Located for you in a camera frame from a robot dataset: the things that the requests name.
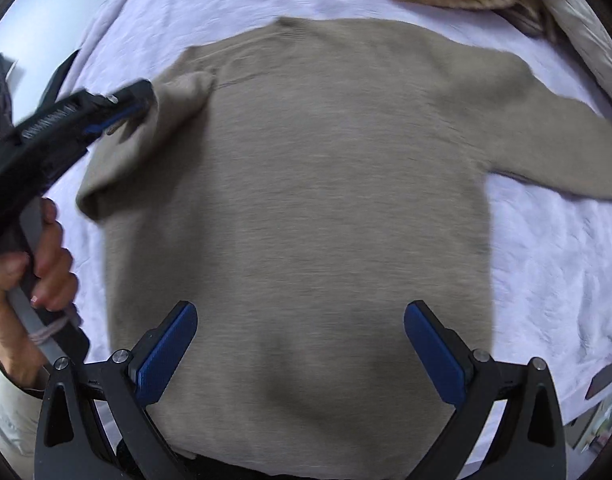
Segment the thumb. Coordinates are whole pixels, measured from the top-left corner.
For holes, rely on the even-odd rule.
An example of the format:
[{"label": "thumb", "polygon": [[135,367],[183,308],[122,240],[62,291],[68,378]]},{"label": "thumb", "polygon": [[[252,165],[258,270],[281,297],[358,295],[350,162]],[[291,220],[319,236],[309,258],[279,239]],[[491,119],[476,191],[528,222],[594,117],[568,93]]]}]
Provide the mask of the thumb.
[{"label": "thumb", "polygon": [[8,253],[0,256],[0,314],[10,309],[6,292],[19,283],[30,258],[25,253]]}]

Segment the finger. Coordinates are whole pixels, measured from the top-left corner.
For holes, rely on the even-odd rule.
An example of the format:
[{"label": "finger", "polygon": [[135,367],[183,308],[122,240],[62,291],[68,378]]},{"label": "finger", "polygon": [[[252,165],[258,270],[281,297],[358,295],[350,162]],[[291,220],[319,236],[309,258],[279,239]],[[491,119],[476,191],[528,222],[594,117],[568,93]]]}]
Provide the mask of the finger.
[{"label": "finger", "polygon": [[57,296],[68,279],[72,267],[72,255],[67,249],[59,249],[59,258],[32,292],[32,306],[46,307]]},{"label": "finger", "polygon": [[29,261],[30,258],[25,253],[0,256],[0,338],[11,342],[22,340],[26,333],[8,304],[6,292],[17,285]]},{"label": "finger", "polygon": [[46,224],[57,221],[57,205],[49,198],[41,199],[41,217]]},{"label": "finger", "polygon": [[78,289],[79,280],[70,272],[62,284],[61,290],[45,303],[46,310],[51,312],[63,310],[74,301]]},{"label": "finger", "polygon": [[59,222],[45,224],[34,256],[34,273],[44,278],[61,256],[64,230]]}]

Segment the white fuzzy fabric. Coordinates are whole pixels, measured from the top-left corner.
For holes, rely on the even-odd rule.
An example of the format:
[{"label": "white fuzzy fabric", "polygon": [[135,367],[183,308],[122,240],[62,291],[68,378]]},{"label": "white fuzzy fabric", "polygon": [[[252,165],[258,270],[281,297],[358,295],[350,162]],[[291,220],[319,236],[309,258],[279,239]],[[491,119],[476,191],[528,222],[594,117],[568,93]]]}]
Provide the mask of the white fuzzy fabric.
[{"label": "white fuzzy fabric", "polygon": [[[88,28],[62,91],[85,87],[109,92],[136,78],[150,78],[189,45],[221,40],[281,15],[401,20],[460,43],[514,52],[553,92],[609,112],[579,66],[497,15],[393,0],[109,0]],[[105,360],[110,349],[102,234],[74,206],[86,163],[80,161],[50,196],[60,207],[66,244],[81,279],[77,304],[93,342],[89,359],[95,361]],[[486,190],[493,218],[493,356],[520,363],[544,357],[564,421],[569,421],[590,407],[583,399],[588,385],[612,362],[612,203],[564,197],[499,175],[489,177]],[[499,412],[470,462],[481,460],[498,421]]]}]

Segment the wrist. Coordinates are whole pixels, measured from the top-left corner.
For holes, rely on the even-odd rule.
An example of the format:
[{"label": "wrist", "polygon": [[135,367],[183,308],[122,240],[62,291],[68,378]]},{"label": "wrist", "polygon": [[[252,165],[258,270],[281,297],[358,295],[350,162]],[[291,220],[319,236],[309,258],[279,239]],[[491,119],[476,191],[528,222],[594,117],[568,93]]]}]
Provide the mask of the wrist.
[{"label": "wrist", "polygon": [[28,359],[28,354],[33,354],[33,352],[23,350],[10,352],[0,345],[0,368],[7,378],[19,388],[35,386],[43,367],[43,363]]}]

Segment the blue gripper pad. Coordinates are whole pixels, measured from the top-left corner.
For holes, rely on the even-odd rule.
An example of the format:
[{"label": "blue gripper pad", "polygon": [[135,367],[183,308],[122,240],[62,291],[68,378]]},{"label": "blue gripper pad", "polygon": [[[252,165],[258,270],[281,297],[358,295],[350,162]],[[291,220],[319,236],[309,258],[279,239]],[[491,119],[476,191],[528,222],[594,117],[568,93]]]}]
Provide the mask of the blue gripper pad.
[{"label": "blue gripper pad", "polygon": [[441,400],[458,409],[466,400],[464,369],[415,303],[406,307],[404,329]]},{"label": "blue gripper pad", "polygon": [[188,303],[137,371],[135,398],[142,408],[159,401],[197,332],[197,310]]}]

